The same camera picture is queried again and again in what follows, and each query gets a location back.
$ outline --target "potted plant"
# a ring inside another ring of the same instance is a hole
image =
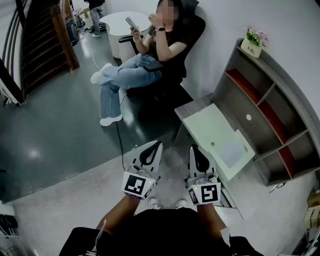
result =
[[[262,46],[266,47],[268,42],[267,34],[258,28],[249,26],[246,32],[246,38],[243,39],[241,49],[252,57],[259,58]]]

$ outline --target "staircase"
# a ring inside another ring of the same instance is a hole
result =
[[[79,67],[66,16],[72,17],[69,0],[32,0],[22,42],[24,97],[57,74]]]

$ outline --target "forearm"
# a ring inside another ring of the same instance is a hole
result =
[[[100,230],[104,225],[104,220],[106,220],[104,231],[113,234],[122,222],[134,215],[139,203],[140,199],[125,195],[124,198],[102,218],[96,229]]]
[[[165,31],[156,32],[156,53],[161,62],[166,62],[172,58],[172,53],[169,49],[167,36]]]
[[[221,230],[227,226],[218,215],[213,204],[198,205],[197,212],[199,220],[205,231],[215,239],[221,239]]]
[[[139,53],[141,53],[142,55],[145,55],[148,53],[148,48],[144,45],[144,43],[142,42],[142,39],[140,39],[139,42],[135,42],[135,46],[139,51]]]

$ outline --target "gray shelf unit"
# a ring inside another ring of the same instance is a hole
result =
[[[264,50],[259,58],[249,56],[240,48],[242,40],[213,102],[250,143],[267,186],[320,170],[320,122],[310,103],[271,56]]]

